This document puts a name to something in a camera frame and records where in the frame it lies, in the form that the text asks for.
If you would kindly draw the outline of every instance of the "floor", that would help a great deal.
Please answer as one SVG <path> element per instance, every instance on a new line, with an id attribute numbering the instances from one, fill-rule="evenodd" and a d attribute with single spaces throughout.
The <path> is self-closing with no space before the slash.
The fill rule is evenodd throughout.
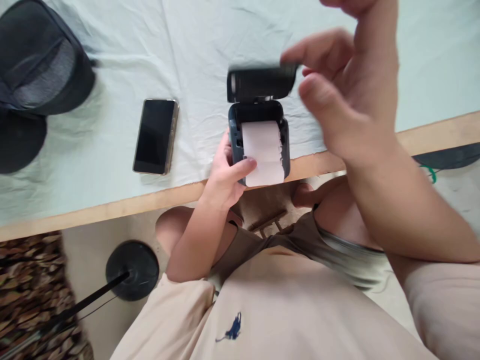
<path id="1" fill-rule="evenodd" d="M 338 174 L 322 175 L 314 178 L 313 182 L 319 186 L 335 175 Z M 281 210 L 289 212 L 288 217 L 280 221 L 282 227 L 295 221 L 304 211 L 298 211 L 288 204 L 290 187 L 287 183 L 270 187 L 268 191 L 247 191 L 239 204 L 245 227 L 254 226 L 259 220 L 267 220 Z M 434 187 L 464 216 L 480 238 L 480 161 L 462 169 L 439 172 Z M 271 204 L 275 202 L 284 205 L 272 208 Z M 165 270 L 168 259 L 157 244 L 154 233 L 155 221 L 164 211 L 166 209 L 70 228 L 63 232 L 65 252 L 68 256 L 68 278 L 77 301 L 106 284 L 107 259 L 115 247 L 125 240 L 138 239 L 149 244 L 158 257 L 160 270 Z M 265 234 L 276 231 L 277 228 L 273 225 L 265 229 Z M 386 284 L 373 289 L 367 295 L 418 339 L 405 295 L 393 273 L 389 274 Z M 88 314 L 112 297 L 112 293 L 105 295 L 82 311 L 80 316 Z M 115 299 L 83 320 L 96 360 L 110 358 L 145 301 L 129 303 Z"/>

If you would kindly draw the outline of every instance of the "rug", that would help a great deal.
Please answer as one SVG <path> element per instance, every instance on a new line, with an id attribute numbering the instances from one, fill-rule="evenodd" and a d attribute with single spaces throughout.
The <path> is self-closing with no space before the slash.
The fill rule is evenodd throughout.
<path id="1" fill-rule="evenodd" d="M 0 356 L 75 305 L 65 266 L 59 232 L 0 242 Z M 93 358 L 78 319 L 71 317 L 13 359 Z"/>

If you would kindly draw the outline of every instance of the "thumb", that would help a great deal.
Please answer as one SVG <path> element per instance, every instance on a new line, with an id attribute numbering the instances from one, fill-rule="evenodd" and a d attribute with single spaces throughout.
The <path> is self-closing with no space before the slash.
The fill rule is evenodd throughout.
<path id="1" fill-rule="evenodd" d="M 247 157 L 230 167 L 229 178 L 237 182 L 250 174 L 257 167 L 257 161 L 252 157 Z"/>
<path id="2" fill-rule="evenodd" d="M 355 117 L 337 88 L 319 73 L 310 73 L 298 87 L 298 93 L 306 108 L 322 126 L 343 127 L 345 121 Z"/>

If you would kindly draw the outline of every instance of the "beige t-shirt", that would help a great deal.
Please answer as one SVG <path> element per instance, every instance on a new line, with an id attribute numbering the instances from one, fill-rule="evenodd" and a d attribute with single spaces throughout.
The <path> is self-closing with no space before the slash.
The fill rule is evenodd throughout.
<path id="1" fill-rule="evenodd" d="M 430 350 L 333 270 L 277 246 L 240 266 L 215 303 L 206 280 L 164 274 L 111 359 L 480 359 L 479 266 L 422 266 L 404 290 Z M 239 313 L 236 339 L 216 341 Z"/>

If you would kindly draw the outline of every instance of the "shorts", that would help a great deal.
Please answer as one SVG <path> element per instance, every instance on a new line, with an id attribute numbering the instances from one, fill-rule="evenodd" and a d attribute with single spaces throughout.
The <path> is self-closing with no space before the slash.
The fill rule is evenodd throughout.
<path id="1" fill-rule="evenodd" d="M 240 265 L 264 249 L 282 246 L 336 270 L 362 291 L 382 283 L 386 278 L 385 270 L 389 267 L 385 253 L 345 241 L 319 228 L 314 218 L 315 209 L 298 219 L 288 234 L 262 239 L 239 228 L 225 254 L 211 268 L 209 280 L 220 290 L 224 281 Z"/>

